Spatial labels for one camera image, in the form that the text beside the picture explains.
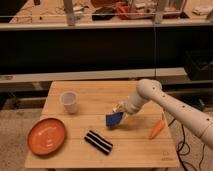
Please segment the translucent tan gripper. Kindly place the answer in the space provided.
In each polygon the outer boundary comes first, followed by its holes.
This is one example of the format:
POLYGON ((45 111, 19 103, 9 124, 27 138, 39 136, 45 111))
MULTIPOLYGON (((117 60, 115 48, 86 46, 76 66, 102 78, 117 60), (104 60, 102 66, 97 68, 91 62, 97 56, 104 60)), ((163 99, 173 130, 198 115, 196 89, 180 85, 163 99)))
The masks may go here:
POLYGON ((125 116, 125 112, 126 112, 124 103, 123 102, 118 103, 112 109, 112 112, 113 112, 113 116, 114 116, 114 121, 120 122, 123 119, 123 117, 125 116))

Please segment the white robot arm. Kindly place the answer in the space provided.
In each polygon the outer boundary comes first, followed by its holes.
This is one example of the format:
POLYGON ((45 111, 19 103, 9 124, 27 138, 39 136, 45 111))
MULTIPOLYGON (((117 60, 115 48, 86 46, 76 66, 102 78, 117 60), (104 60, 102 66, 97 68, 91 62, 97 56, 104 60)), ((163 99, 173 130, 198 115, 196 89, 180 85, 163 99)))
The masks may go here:
POLYGON ((157 80, 139 80, 134 92, 114 107, 113 111, 136 114, 148 101, 164 108, 213 150, 213 117, 166 94, 157 80))

